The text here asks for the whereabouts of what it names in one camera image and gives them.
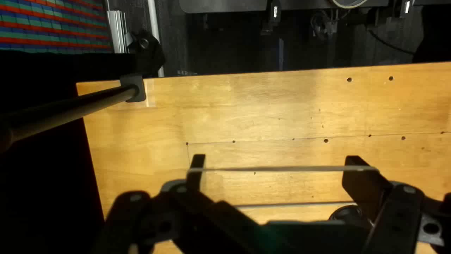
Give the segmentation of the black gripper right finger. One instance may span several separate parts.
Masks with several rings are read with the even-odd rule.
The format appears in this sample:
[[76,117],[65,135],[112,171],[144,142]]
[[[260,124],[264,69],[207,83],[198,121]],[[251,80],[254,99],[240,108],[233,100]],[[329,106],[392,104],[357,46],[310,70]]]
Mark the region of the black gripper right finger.
[[364,171],[346,171],[341,185],[363,214],[375,221],[394,185],[378,169],[370,169],[370,163],[358,155],[347,155],[346,165],[364,166]]

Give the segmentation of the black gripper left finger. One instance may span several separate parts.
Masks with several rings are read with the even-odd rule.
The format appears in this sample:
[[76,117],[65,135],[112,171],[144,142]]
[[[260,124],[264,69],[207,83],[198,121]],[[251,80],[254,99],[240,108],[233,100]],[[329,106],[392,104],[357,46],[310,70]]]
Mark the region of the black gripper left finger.
[[186,173],[186,185],[191,190],[200,190],[200,182],[205,171],[205,154],[195,154]]

